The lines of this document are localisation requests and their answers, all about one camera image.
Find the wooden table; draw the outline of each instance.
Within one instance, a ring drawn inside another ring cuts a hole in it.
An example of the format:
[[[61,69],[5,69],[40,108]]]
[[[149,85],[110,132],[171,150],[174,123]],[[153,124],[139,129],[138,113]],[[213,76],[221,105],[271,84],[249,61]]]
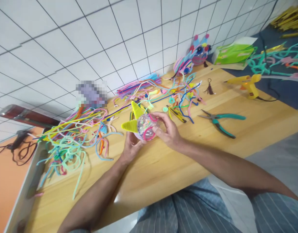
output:
[[[203,80],[199,87],[200,96],[207,105],[191,107],[191,115],[195,124],[188,119],[187,123],[173,117],[180,134],[191,141],[220,148],[240,157],[247,157],[265,147],[298,132],[298,111],[280,101],[264,102],[247,99],[247,91],[239,90],[239,86],[223,83],[233,76],[222,69],[209,64],[209,67],[195,67],[197,72],[193,83]],[[216,95],[203,94],[211,78],[212,88]],[[260,92],[260,96],[270,96]],[[154,104],[153,111],[161,111],[168,98]],[[203,114],[201,108],[213,114],[234,113],[246,116],[244,121],[222,119],[221,125],[236,139],[230,139],[216,130],[210,120],[197,117]],[[109,112],[118,108],[108,104]],[[119,114],[113,122],[118,131],[123,132],[120,125],[128,121],[131,108]],[[109,156],[115,161],[123,150],[125,137],[111,135]],[[28,223],[27,232],[56,232],[61,222],[81,195],[107,171],[114,161],[101,161],[94,148],[87,149],[89,160],[79,185],[76,199],[72,200],[80,169],[67,176],[53,177],[44,185],[44,195],[35,200],[34,208]],[[209,172],[201,165],[179,153],[176,153],[155,138],[139,153],[129,166],[121,180],[113,202],[105,211],[98,228],[111,224],[145,206],[148,206],[192,183],[206,177]]]

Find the black cable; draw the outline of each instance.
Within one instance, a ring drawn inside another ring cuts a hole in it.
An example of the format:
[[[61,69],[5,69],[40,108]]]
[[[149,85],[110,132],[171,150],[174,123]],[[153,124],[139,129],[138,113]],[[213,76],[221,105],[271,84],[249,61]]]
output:
[[[29,152],[29,148],[30,148],[30,147],[32,147],[33,145],[35,145],[35,148],[33,149],[31,155],[29,156],[29,158],[28,158],[25,162],[23,162],[22,164],[19,164],[18,161],[15,160],[14,151],[11,150],[11,153],[12,153],[12,161],[15,162],[16,165],[18,165],[18,166],[23,166],[24,164],[26,164],[26,163],[31,159],[31,157],[32,157],[32,155],[34,154],[34,152],[35,152],[35,150],[36,150],[36,148],[37,148],[37,145],[38,145],[36,142],[33,143],[33,144],[31,144],[31,142],[24,142],[24,143],[28,143],[28,146],[27,146],[27,147],[24,147],[23,149],[21,149],[21,150],[19,151],[19,153],[18,153],[18,160],[19,160],[19,161],[22,161],[24,158],[26,158],[26,156],[28,155],[28,152]],[[3,148],[3,149],[0,151],[0,153],[1,153],[5,148],[7,148],[7,147],[9,147],[9,146],[11,146],[11,145],[12,145],[12,144],[10,143],[10,144],[8,144],[8,145],[6,145],[6,146],[0,146],[0,148]],[[24,156],[22,156],[22,151],[25,150],[25,149],[27,149],[26,154],[25,154]]]
[[[8,146],[10,146],[11,144],[8,144],[8,145],[6,145],[6,146],[1,146],[0,148],[2,148],[3,147],[3,149],[0,151],[0,153],[6,148],[6,147],[8,147]]]
[[[265,48],[265,41],[264,41],[264,38],[263,38],[262,35],[261,35],[261,31],[262,31],[262,28],[265,26],[266,22],[270,19],[271,15],[272,15],[272,13],[273,13],[273,11],[274,11],[274,8],[275,8],[275,6],[276,6],[276,4],[277,4],[277,2],[278,2],[278,0],[275,1],[274,6],[273,6],[273,8],[272,8],[272,11],[271,11],[269,17],[268,17],[267,20],[264,22],[264,24],[262,25],[262,27],[261,27],[261,29],[260,29],[260,31],[259,31],[259,36],[260,36],[260,39],[261,39],[261,41],[262,41],[262,46],[263,46],[263,51],[264,51],[264,56],[265,56],[265,66],[270,70],[270,75],[272,74],[272,70],[271,70],[271,67],[269,66],[269,64],[267,63],[267,54],[266,54],[266,48]],[[281,97],[280,94],[279,94],[276,90],[274,90],[273,88],[271,88],[271,85],[272,85],[272,80],[269,79],[269,80],[268,80],[268,90],[273,91],[273,92],[277,95],[277,98],[276,98],[275,100],[265,100],[265,99],[263,99],[263,98],[261,98],[261,97],[258,96],[257,99],[259,99],[259,100],[263,100],[263,101],[266,101],[266,102],[274,102],[274,101],[276,101],[276,100],[279,100],[280,97]]]

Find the clear plastic ball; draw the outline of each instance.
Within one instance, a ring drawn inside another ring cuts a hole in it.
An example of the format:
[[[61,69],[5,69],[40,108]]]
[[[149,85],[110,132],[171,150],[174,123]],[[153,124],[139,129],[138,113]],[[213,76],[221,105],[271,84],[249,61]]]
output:
[[[159,127],[158,119],[150,114],[143,114],[137,120],[138,133],[141,139],[150,141],[154,138],[155,133],[152,128]]]

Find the hand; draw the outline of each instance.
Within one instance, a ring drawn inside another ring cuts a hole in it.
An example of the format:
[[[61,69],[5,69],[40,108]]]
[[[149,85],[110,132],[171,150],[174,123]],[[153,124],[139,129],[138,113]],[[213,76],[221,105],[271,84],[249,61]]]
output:
[[[136,158],[138,151],[146,144],[144,140],[139,141],[132,132],[126,133],[124,149],[121,155],[126,163],[131,163]]]
[[[176,124],[169,118],[166,113],[162,112],[153,112],[150,113],[153,116],[159,117],[166,127],[166,132],[163,132],[158,127],[153,127],[153,131],[155,134],[162,139],[165,144],[172,148],[173,150],[177,150],[177,148],[182,144],[183,139],[179,134]]]

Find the tassel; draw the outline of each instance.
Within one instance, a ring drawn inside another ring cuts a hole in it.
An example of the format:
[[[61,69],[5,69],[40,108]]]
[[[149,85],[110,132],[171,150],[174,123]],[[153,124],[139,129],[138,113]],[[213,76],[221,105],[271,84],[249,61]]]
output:
[[[210,82],[211,82],[211,78],[208,79],[208,88],[204,91],[204,93],[207,92],[207,94],[214,94],[213,89],[211,88]]]

